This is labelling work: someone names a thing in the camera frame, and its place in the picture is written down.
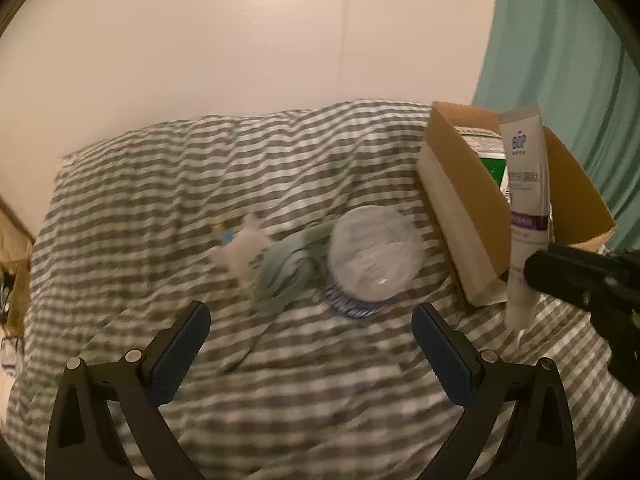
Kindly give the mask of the white toothpaste tube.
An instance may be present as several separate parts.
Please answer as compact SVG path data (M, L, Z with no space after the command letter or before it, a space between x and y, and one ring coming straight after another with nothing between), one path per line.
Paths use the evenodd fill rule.
M511 208L506 326L520 332L534 322L540 292L527 284L526 260L548 247L550 186L544 125L537 104L499 116Z

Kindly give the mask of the white plush rabbit toy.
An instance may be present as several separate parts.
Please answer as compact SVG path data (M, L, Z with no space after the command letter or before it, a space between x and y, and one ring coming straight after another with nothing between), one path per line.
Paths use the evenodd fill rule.
M242 288L250 290L260 259L271 247L272 239L254 214L246 214L236 231L219 223L214 225L213 233L218 244L207 252L209 260L223 266Z

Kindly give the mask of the white green carton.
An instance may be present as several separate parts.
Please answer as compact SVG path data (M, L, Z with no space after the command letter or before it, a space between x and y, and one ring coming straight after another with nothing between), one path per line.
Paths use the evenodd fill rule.
M501 136L492 130L472 127L457 127L457 132L469 148L477 154L485 169L496 181L503 196L508 197L509 180Z

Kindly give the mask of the small brown cardboard box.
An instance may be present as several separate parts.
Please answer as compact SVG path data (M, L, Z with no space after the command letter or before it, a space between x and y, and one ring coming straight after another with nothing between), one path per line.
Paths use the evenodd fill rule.
M1 202L1 328L7 337L24 336L30 270L32 239Z

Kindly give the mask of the teal curtain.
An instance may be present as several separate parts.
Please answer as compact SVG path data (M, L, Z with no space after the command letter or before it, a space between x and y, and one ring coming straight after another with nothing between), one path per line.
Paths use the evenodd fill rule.
M537 103L612 212L608 248L638 248L639 74L592 0L496 0L473 103Z

